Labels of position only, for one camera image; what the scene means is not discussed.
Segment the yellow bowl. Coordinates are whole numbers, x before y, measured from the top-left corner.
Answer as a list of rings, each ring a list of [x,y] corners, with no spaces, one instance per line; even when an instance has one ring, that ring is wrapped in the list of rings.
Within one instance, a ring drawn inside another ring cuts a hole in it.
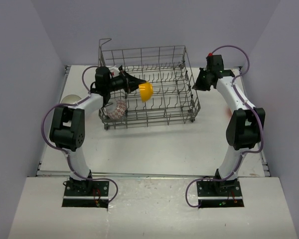
[[[142,102],[148,101],[153,95],[153,86],[151,83],[146,82],[139,85],[139,92]]]

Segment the teal white bowl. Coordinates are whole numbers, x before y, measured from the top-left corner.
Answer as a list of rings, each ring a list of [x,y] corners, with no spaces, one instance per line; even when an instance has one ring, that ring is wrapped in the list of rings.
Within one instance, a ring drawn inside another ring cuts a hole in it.
[[[80,100],[81,100],[81,98],[78,95],[71,94],[71,95],[65,96],[61,100],[61,103],[63,103],[63,104],[74,104],[74,103],[76,103]]]

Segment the red patterned white bowl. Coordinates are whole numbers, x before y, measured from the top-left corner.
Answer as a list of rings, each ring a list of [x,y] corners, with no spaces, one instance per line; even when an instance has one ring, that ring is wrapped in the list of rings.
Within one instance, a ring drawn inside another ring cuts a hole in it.
[[[121,99],[110,99],[106,106],[106,113],[110,119],[119,120],[125,115],[127,109],[125,101]]]

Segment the grey wire dish rack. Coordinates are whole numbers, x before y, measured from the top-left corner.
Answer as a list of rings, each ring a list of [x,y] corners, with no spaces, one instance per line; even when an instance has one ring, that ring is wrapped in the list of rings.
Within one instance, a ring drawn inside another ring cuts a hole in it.
[[[143,82],[130,93],[111,93],[113,103],[99,111],[105,130],[195,121],[200,102],[184,45],[106,49],[109,41],[99,40],[99,65]]]

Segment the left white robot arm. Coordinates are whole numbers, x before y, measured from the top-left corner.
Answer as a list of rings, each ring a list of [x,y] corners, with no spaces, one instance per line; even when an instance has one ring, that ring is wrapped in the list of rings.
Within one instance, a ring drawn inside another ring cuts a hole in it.
[[[71,171],[69,181],[76,184],[76,190],[83,196],[91,194],[94,189],[91,170],[82,150],[85,119],[108,106],[112,92],[123,90],[129,94],[138,90],[143,102],[153,95],[151,83],[130,75],[122,67],[99,66],[95,69],[95,80],[86,87],[86,98],[54,107],[49,132],[49,140],[53,143],[51,147],[63,152],[66,157]]]

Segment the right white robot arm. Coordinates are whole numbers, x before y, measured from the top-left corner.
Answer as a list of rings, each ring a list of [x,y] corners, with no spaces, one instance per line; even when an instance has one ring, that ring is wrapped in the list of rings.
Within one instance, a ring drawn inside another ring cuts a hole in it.
[[[228,181],[237,179],[238,170],[246,154],[259,152],[253,148],[262,141],[266,113],[263,108],[255,107],[247,99],[236,84],[235,74],[224,69],[221,55],[209,53],[206,61],[206,67],[199,69],[199,75],[192,88],[198,91],[216,89],[231,111],[226,129],[228,149],[212,183],[213,192],[223,196],[230,190]]]

